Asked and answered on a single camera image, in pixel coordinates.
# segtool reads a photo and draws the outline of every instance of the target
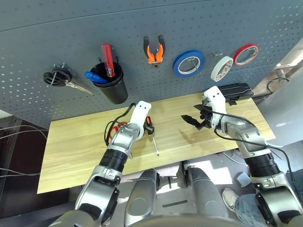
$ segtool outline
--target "person's leg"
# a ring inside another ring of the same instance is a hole
[[[231,189],[225,188],[222,198],[227,208],[236,213],[238,218],[244,223],[255,227],[266,227],[254,194],[238,196]]]
[[[289,171],[287,171],[286,173],[286,178],[288,179],[294,193],[297,195],[298,199],[301,200],[301,204],[303,205],[303,169],[297,170],[296,172],[293,172],[293,174],[299,195],[297,194],[297,191],[294,188],[294,184],[291,180]]]
[[[239,196],[235,202],[235,213],[244,223],[255,227],[266,227],[266,222],[257,206],[255,194]]]

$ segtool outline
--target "shoe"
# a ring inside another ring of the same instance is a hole
[[[235,212],[235,203],[238,197],[239,196],[229,188],[225,188],[222,192],[223,202],[227,206],[227,208],[232,212]]]

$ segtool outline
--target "tool holder cup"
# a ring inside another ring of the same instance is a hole
[[[112,103],[121,104],[126,101],[128,93],[123,80],[123,71],[118,63],[114,62],[115,76],[112,78],[107,76],[103,62],[95,65],[90,71],[109,81],[107,84],[93,84],[97,86]]]

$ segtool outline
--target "tape roll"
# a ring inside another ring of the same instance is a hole
[[[254,50],[254,53],[252,55],[250,55],[247,59],[241,61],[241,62],[238,62],[238,57],[243,53],[243,52],[246,52],[248,50]],[[258,45],[256,44],[247,44],[243,47],[241,47],[237,52],[236,54],[234,55],[233,57],[233,62],[235,63],[235,65],[237,66],[243,66],[243,65],[247,65],[249,63],[251,63],[255,58],[256,56],[258,55],[259,53],[259,50],[260,48],[258,47]]]
[[[184,61],[192,61],[193,59],[197,59],[197,64],[193,67],[193,69],[189,71],[182,71],[180,70],[180,65]],[[172,65],[172,69],[174,70],[174,73],[178,77],[191,77],[195,74],[197,74],[199,71],[202,70],[203,66],[205,64],[205,56],[201,51],[198,50],[192,50],[192,51],[186,51],[185,53],[180,54],[174,61]]]
[[[228,71],[232,68],[233,59],[231,57],[225,56],[214,67],[212,74],[210,76],[214,81],[219,81],[225,77]]]

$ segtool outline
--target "red tape roll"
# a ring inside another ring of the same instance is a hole
[[[254,49],[254,53],[246,60],[242,61],[242,62],[238,62],[238,57],[245,51],[249,50],[249,49]],[[259,53],[259,50],[260,48],[258,47],[258,45],[256,44],[247,44],[243,47],[241,47],[237,52],[236,54],[234,55],[233,57],[233,63],[237,66],[243,66],[243,65],[247,65],[249,63],[251,63],[255,58],[256,56],[258,55]]]

